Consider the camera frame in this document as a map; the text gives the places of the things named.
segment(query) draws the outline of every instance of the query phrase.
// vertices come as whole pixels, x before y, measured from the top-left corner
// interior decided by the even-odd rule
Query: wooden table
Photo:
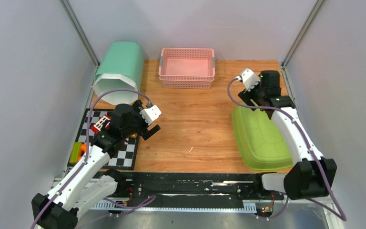
[[[278,61],[216,61],[211,89],[173,89],[162,87],[158,75],[159,61],[145,61],[141,91],[162,111],[155,122],[161,130],[147,141],[140,140],[135,170],[258,172],[242,162],[231,121],[231,112],[237,105],[226,92],[229,81],[246,67],[256,74],[262,70],[281,73]],[[282,94],[287,95],[283,78],[280,85]],[[241,83],[234,83],[231,87],[238,101],[237,94],[243,88]],[[114,109],[114,105],[102,100],[96,108]]]

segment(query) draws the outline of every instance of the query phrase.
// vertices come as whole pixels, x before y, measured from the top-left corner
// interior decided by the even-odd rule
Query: white wall
[[[304,126],[337,163],[346,228],[366,228],[366,1],[326,1],[288,70]]]
[[[61,174],[95,68],[58,0],[0,0],[0,229],[30,228]]]
[[[223,60],[280,60],[315,0],[70,0],[99,61],[113,41],[146,59],[164,47],[214,48]]]

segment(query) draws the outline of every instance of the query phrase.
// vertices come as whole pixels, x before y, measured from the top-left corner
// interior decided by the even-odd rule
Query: cable
[[[129,209],[131,209],[131,210],[129,210],[129,211],[127,211],[127,212],[123,212],[123,213],[121,213],[121,214],[106,214],[106,215],[104,215],[104,216],[99,216],[99,217],[97,217],[97,218],[93,219],[92,221],[90,221],[90,222],[88,222],[88,223],[86,223],[86,224],[84,224],[84,225],[82,225],[82,226],[80,226],[80,227],[77,227],[76,229],[84,228],[84,227],[88,226],[89,224],[92,224],[92,223],[94,223],[94,222],[96,222],[96,221],[98,221],[98,220],[100,220],[100,219],[106,218],[106,217],[112,217],[112,216],[115,216],[115,217],[117,217],[117,218],[118,218],[118,217],[120,217],[120,216],[125,216],[125,215],[128,215],[128,214],[131,214],[131,213],[133,213],[135,210],[137,210],[137,209],[139,209],[139,208],[142,208],[142,207],[145,207],[145,206],[149,205],[149,204],[150,204],[150,203],[152,203],[155,199],[156,199],[156,196],[151,196],[151,197],[149,197],[148,199],[146,199],[146,200],[144,200],[143,202],[141,202],[141,204],[137,205],[136,207],[129,207]],[[117,204],[115,201],[113,201],[113,200],[111,200],[111,199],[109,199],[109,198],[104,198],[104,200],[107,200],[107,201],[109,201],[109,202],[111,202],[111,203],[113,203],[114,205],[116,205],[116,206],[118,206],[118,207],[119,207],[119,204]]]
[[[326,205],[324,205],[324,204],[322,204],[322,203],[320,203],[320,202],[318,202],[318,201],[316,201],[316,200],[314,200],[314,199],[311,199],[311,198],[307,198],[307,200],[309,200],[309,201],[311,201],[312,203],[315,203],[315,204],[317,204],[317,205],[319,205],[319,206],[321,206],[321,207],[323,207],[323,208],[326,208],[327,210],[329,210],[330,212],[332,212],[335,216],[337,216],[337,217],[341,218],[341,215],[339,215],[339,213],[335,212],[335,211],[334,211],[333,209],[331,209],[330,207],[328,207],[328,206],[326,206]]]
[[[273,210],[274,201],[275,201],[274,192],[271,193],[271,196],[272,196],[272,204],[269,205],[269,206],[267,206],[267,207],[265,207],[264,210],[268,210],[268,209],[272,209]]]
[[[114,90],[110,90],[107,91],[105,93],[103,93],[102,95],[100,95],[96,101],[92,104],[89,113],[88,113],[88,120],[87,120],[87,131],[89,131],[90,126],[91,126],[91,116],[92,116],[92,112],[94,107],[96,106],[96,104],[107,94],[113,93],[113,92],[119,92],[119,91],[125,91],[125,92],[132,92],[132,93],[136,93],[138,95],[141,95],[142,97],[144,97],[147,101],[148,101],[148,105],[151,105],[151,101],[148,98],[148,96],[146,96],[144,93],[135,91],[133,89],[127,89],[127,88],[122,88],[122,89],[114,89]],[[85,160],[84,162],[86,163],[88,161],[89,158],[89,138],[86,138],[86,152],[85,152]],[[85,163],[82,163],[81,166],[78,167],[78,169],[70,176],[70,178],[64,183],[64,185],[58,189],[58,192],[61,193],[66,187],[67,185],[76,177],[76,175],[82,170],[82,168],[85,166]],[[47,202],[47,204],[41,209],[41,211],[38,213],[36,219],[34,219],[30,229],[34,229],[34,227],[37,225],[37,222],[39,221],[39,219],[41,218],[41,216],[43,215],[43,213],[45,212],[45,210],[48,208],[48,206],[57,198],[57,194],[55,194],[54,196],[52,196],[52,198]]]
[[[127,204],[129,204],[134,196],[134,191],[131,187],[129,187],[127,190],[131,191],[131,194],[130,194],[130,199],[128,200]]]
[[[266,220],[269,220],[269,219],[275,219],[275,218],[278,218],[283,212],[284,210],[287,208],[287,205],[288,205],[288,201],[289,201],[289,197],[287,196],[287,199],[285,200],[285,204],[284,204],[284,207],[283,209],[281,209],[281,211],[275,215],[275,216],[271,216],[271,217],[263,217],[263,216],[256,216],[256,219],[259,219],[259,218],[262,218],[262,219],[266,219]]]
[[[337,210],[339,211],[340,214],[336,214],[336,216],[338,216],[341,220],[343,221],[347,221],[347,217],[344,213],[344,211],[342,210],[342,208],[340,207],[340,204],[339,202],[337,201],[332,189],[330,188],[330,184],[329,184],[329,181],[327,180],[326,178],[326,173],[325,171],[323,170],[323,167],[321,165],[321,163],[319,162],[319,159],[316,157],[314,151],[312,150],[311,148],[311,145],[309,144],[309,141],[308,141],[308,138],[306,137],[305,133],[303,132],[301,126],[297,123],[297,121],[287,112],[283,111],[282,109],[280,108],[276,108],[276,107],[272,107],[272,106],[248,106],[248,105],[244,105],[244,104],[241,104],[240,102],[236,101],[232,95],[231,95],[231,91],[230,91],[230,88],[231,88],[231,84],[235,81],[238,81],[239,80],[239,77],[236,77],[236,78],[233,78],[229,84],[228,84],[228,87],[227,87],[227,92],[228,92],[228,96],[229,98],[232,100],[232,102],[236,103],[238,106],[241,106],[241,107],[245,107],[245,108],[251,108],[251,109],[264,109],[264,110],[274,110],[274,111],[279,111],[281,113],[283,113],[285,116],[287,116],[290,120],[292,120],[292,123],[296,126],[296,128],[298,129],[299,133],[301,134],[304,142],[305,142],[305,145],[306,147],[308,148],[308,151],[309,153],[312,155],[312,157],[314,158],[316,164],[318,165],[318,168],[319,168],[319,172],[321,173],[322,175],[322,178],[323,178],[323,182],[325,183],[325,186],[326,186],[326,189],[327,191],[329,192],[329,195],[330,195],[330,198],[332,198],[333,200],[333,203],[335,204]]]
[[[252,194],[253,193],[253,191],[254,191],[254,189],[252,189],[252,191],[250,191],[250,192],[248,192],[248,193],[246,193],[246,194],[244,194],[244,195],[238,195],[238,197],[240,197],[240,198],[243,198],[243,197],[246,197],[246,196],[248,196],[248,195],[250,195],[250,194]]]

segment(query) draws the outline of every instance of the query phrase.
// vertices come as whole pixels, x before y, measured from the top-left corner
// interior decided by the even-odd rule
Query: pink plastic basket
[[[213,49],[162,49],[159,78],[163,87],[209,89],[214,76]]]

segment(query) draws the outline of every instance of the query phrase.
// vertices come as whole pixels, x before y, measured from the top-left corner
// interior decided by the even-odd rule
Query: green trash bin
[[[290,151],[266,112],[241,106],[232,111],[235,138],[246,166],[255,170],[291,167]]]
[[[117,88],[140,91],[143,66],[144,56],[139,44],[112,43],[95,75],[95,93],[100,96]],[[112,105],[131,104],[138,99],[138,95],[131,92],[113,92],[102,99]]]

